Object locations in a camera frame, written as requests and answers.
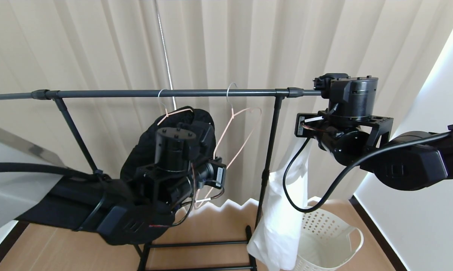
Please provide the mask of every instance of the black clothes rack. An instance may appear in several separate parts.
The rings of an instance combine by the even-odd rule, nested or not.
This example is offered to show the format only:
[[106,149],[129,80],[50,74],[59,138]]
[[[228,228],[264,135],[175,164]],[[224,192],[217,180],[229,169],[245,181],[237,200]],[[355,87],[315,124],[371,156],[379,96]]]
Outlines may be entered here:
[[[81,134],[76,128],[68,108],[63,101],[63,98],[114,98],[114,97],[158,97],[159,90],[89,90],[89,91],[51,91],[51,90],[37,90],[31,93],[13,93],[13,94],[0,94],[0,100],[15,100],[15,99],[37,99],[37,100],[53,100],[58,109],[63,114],[63,117],[68,124],[74,138],[79,145],[82,153],[84,154],[89,166],[96,172],[98,168],[89,153],[86,144],[82,140]],[[301,96],[320,96],[320,91],[304,90],[300,88],[286,88],[286,89],[204,89],[204,90],[163,90],[161,97],[226,97],[228,96],[243,96],[243,97],[275,97],[272,125],[270,128],[270,138],[268,140],[268,147],[266,151],[265,168],[261,173],[261,189],[260,198],[258,201],[258,209],[256,213],[255,227],[261,218],[261,207],[265,197],[266,186],[268,184],[268,176],[270,174],[270,163],[272,160],[273,145],[275,143],[275,134],[277,132],[278,117],[280,116],[280,109],[282,101],[285,98],[297,98]],[[232,244],[247,244],[252,238],[252,228],[247,226],[245,228],[246,239],[240,241],[218,241],[218,242],[193,242],[193,243],[180,243],[180,244],[144,244],[143,250],[139,245],[134,245],[140,256],[140,262],[137,271],[145,271],[146,263],[148,260],[149,251],[152,248],[163,247],[197,247],[204,245],[232,245]],[[238,266],[221,266],[221,267],[207,267],[207,268],[188,268],[188,269],[162,269],[161,271],[224,271],[224,270],[239,270],[250,269],[257,271],[256,260],[253,256],[249,255],[249,265]]]

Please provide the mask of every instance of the white towel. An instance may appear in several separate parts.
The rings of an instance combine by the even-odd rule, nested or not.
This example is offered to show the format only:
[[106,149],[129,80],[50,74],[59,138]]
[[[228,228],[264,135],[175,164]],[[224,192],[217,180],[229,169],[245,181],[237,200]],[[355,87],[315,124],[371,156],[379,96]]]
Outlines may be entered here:
[[[282,159],[282,168],[270,173],[263,216],[247,245],[248,253],[263,262],[269,271],[292,270],[295,267],[303,214],[288,202],[282,180],[288,162],[303,143],[304,139],[294,139]],[[297,157],[286,178],[290,198],[300,207],[304,207],[307,202],[310,148],[311,143]]]

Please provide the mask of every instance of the beige curtain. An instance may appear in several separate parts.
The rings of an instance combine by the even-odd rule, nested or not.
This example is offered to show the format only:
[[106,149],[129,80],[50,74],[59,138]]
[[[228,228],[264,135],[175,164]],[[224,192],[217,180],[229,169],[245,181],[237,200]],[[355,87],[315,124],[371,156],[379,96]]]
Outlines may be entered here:
[[[453,0],[158,0],[174,89],[310,89],[326,72],[380,78],[374,113],[400,123],[453,28]],[[155,2],[0,0],[0,93],[35,89],[169,88]],[[163,101],[173,109],[171,99]],[[260,107],[260,125],[228,171],[225,197],[258,198],[273,98],[232,97],[236,111]],[[140,134],[161,114],[155,98],[65,101],[100,168],[112,176]],[[225,98],[176,98],[209,111],[220,136]],[[297,113],[324,110],[319,97],[285,99],[272,170],[294,139]],[[258,120],[235,118],[218,154],[230,161]],[[0,126],[58,153],[71,167],[85,159],[52,102],[0,101]],[[342,170],[313,148],[309,196],[322,196]],[[350,173],[334,192],[349,198],[364,177]]]

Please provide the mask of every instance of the wooden floor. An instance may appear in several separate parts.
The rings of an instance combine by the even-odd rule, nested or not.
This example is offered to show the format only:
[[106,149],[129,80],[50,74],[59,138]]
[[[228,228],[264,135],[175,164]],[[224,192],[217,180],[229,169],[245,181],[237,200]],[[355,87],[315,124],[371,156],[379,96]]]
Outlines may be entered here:
[[[339,271],[394,271],[388,258],[348,201],[328,201],[324,209],[362,230],[362,249]],[[168,230],[157,244],[241,240],[254,226],[256,202],[208,204],[185,223]],[[358,243],[353,237],[353,244]],[[29,225],[0,264],[0,271],[135,271],[139,256],[132,245],[113,247],[93,233]],[[246,245],[152,249],[148,269],[178,269],[248,264]],[[267,271],[258,262],[260,271]]]

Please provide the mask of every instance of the black garment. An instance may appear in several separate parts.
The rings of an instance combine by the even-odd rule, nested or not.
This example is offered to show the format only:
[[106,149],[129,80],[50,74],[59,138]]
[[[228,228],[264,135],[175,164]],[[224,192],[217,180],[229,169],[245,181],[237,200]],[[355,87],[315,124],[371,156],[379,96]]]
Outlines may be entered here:
[[[130,155],[125,161],[125,164],[123,165],[123,168],[121,168],[120,178],[122,180],[125,181],[131,180],[135,175],[136,168],[140,166],[153,164],[155,162],[155,146],[156,146],[155,137],[156,131],[158,129],[165,127],[176,128],[176,125],[180,122],[187,123],[190,125],[194,120],[199,122],[210,123],[213,126],[213,130],[215,129],[213,118],[207,111],[195,109],[188,106],[179,108],[178,110],[183,110],[187,108],[192,109],[193,112],[185,111],[177,113],[175,115],[171,115],[158,126],[157,123],[165,116],[162,115],[161,117],[155,120],[155,122],[146,130],[146,132],[141,134],[138,144],[132,149]],[[215,137],[213,137],[213,144],[214,146],[216,146]],[[213,156],[213,148],[211,148],[211,153],[209,153],[209,156]]]

